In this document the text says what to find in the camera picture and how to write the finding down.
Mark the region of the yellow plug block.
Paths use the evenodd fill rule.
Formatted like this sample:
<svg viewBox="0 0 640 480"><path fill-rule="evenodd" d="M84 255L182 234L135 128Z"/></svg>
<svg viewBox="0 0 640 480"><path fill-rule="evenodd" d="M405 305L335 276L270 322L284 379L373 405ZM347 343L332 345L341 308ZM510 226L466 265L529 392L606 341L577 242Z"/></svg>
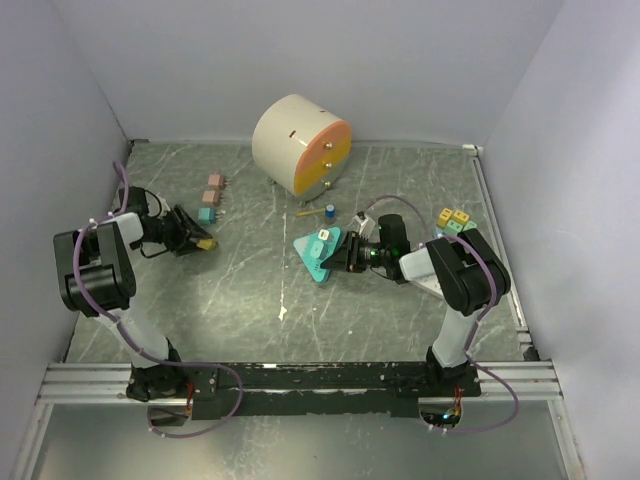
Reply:
<svg viewBox="0 0 640 480"><path fill-rule="evenodd" d="M201 250L211 251L217 247L217 241L215 239L202 239L197 242L196 246Z"/></svg>

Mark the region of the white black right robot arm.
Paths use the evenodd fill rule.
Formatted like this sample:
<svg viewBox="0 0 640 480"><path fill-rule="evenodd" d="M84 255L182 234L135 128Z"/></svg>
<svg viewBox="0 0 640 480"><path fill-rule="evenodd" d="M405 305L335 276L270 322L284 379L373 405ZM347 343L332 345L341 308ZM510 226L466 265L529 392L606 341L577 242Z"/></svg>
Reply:
<svg viewBox="0 0 640 480"><path fill-rule="evenodd" d="M381 268L398 284L436 277L447 308L427 351L425 388L439 398L477 396L480 366L469 350L484 317L510 292L506 267L476 228L443 235L415 250L401 215L381 216L377 230L376 242L361 230L348 231L336 246L323 246L322 254L312 256L323 275Z"/></svg>

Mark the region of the white triangular socket board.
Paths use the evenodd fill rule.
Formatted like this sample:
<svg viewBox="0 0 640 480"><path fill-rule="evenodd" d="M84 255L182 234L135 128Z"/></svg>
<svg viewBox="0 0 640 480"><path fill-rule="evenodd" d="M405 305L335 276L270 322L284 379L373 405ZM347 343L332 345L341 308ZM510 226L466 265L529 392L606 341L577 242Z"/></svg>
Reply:
<svg viewBox="0 0 640 480"><path fill-rule="evenodd" d="M427 277L419 281L413 281L412 284L427 293L436 296L437 298L444 298L440 283L436 276Z"/></svg>

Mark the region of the pink plug block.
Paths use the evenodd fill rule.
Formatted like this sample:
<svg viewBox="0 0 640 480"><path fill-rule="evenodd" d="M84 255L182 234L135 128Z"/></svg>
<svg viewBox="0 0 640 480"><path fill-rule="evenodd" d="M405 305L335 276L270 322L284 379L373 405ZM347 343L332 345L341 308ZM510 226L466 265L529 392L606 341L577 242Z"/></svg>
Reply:
<svg viewBox="0 0 640 480"><path fill-rule="evenodd" d="M227 186L227 178L220 173L210 174L207 185L214 190L224 190Z"/></svg>
<svg viewBox="0 0 640 480"><path fill-rule="evenodd" d="M203 193L202 201L206 205L219 206L222 201L222 191L221 190L206 190Z"/></svg>

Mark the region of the teal triangular socket board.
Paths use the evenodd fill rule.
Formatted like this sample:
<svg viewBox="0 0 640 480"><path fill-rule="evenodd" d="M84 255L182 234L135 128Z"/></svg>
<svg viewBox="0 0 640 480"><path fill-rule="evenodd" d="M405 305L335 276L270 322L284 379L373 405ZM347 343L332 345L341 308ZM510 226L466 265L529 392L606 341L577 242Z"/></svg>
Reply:
<svg viewBox="0 0 640 480"><path fill-rule="evenodd" d="M336 252L343 237L340 227L329 227L293 241L295 251L314 282L324 283L328 280L330 270L321 264Z"/></svg>

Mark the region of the teal plug block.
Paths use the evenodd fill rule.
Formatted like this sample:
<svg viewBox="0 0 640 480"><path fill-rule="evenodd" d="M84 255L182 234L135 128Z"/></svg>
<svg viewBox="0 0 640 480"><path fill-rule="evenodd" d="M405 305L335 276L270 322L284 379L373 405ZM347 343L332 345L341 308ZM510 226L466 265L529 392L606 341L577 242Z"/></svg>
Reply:
<svg viewBox="0 0 640 480"><path fill-rule="evenodd" d="M215 224L218 219L218 212L213 207L202 207L198 210L198 221L202 224Z"/></svg>

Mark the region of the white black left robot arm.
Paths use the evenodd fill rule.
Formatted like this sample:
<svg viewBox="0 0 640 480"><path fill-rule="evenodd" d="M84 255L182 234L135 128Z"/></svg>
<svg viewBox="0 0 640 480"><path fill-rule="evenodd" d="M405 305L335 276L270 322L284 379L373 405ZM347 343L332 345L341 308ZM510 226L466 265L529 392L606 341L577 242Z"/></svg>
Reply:
<svg viewBox="0 0 640 480"><path fill-rule="evenodd" d="M127 397L141 402L173 399L186 391L188 376L177 365L176 348L134 302L137 283L130 254L153 243L161 249L144 253L144 258L179 257L212 250L216 240L182 206L169 206L147 189L123 187L119 200L122 214L53 237L60 296L68 310L96 319L128 352Z"/></svg>

